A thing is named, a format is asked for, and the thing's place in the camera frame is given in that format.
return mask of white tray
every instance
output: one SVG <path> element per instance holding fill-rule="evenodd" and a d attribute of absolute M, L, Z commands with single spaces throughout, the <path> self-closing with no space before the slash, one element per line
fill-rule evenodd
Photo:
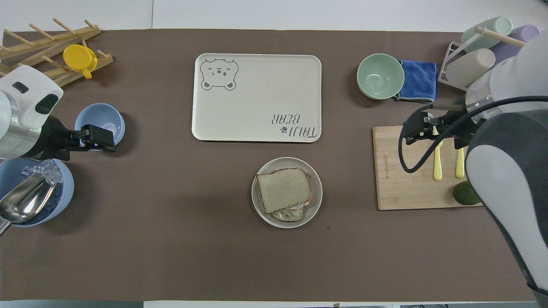
<path fill-rule="evenodd" d="M 207 141 L 314 142 L 321 92 L 322 64 L 312 55 L 202 54 L 192 133 Z"/>

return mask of sandwich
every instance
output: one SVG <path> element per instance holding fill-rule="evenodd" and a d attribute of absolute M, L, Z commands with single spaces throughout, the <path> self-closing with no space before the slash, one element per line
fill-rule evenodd
<path fill-rule="evenodd" d="M 301 168 L 287 168 L 256 176 L 266 214 L 281 221 L 298 221 L 312 200 L 310 176 Z"/>

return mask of white cup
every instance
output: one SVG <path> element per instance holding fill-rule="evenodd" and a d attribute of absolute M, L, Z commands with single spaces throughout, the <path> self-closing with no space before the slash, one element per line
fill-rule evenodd
<path fill-rule="evenodd" d="M 487 73 L 494 64 L 495 54 L 491 50 L 474 50 L 447 65 L 447 81 L 458 87 L 465 87 Z"/>

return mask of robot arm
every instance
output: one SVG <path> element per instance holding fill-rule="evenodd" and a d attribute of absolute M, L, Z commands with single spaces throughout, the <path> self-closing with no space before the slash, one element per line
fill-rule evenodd
<path fill-rule="evenodd" d="M 446 115 L 433 118 L 425 111 L 433 105 L 415 111 L 404 123 L 398 145 L 400 162 L 409 173 L 418 170 L 444 138 L 454 137 L 456 149 L 469 145 L 467 178 L 541 307 L 548 307 L 547 49 L 544 32 L 472 83 Z M 433 126 L 438 136 L 432 135 Z M 404 138 L 406 144 L 434 140 L 413 168 L 402 157 Z"/>
<path fill-rule="evenodd" d="M 49 115 L 62 95 L 55 82 L 30 66 L 0 78 L 0 158 L 68 161 L 70 151 L 113 151 L 111 131 L 91 124 L 68 130 Z"/>
<path fill-rule="evenodd" d="M 527 285 L 548 306 L 548 110 L 502 113 L 470 142 L 466 174 Z"/>

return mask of yellow cup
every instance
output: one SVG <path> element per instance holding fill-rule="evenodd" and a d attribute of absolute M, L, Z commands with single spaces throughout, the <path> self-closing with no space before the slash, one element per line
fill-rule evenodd
<path fill-rule="evenodd" d="M 63 60 L 71 69 L 82 73 L 86 79 L 90 79 L 92 77 L 91 72 L 97 68 L 95 53 L 91 49 L 78 44 L 65 48 Z"/>

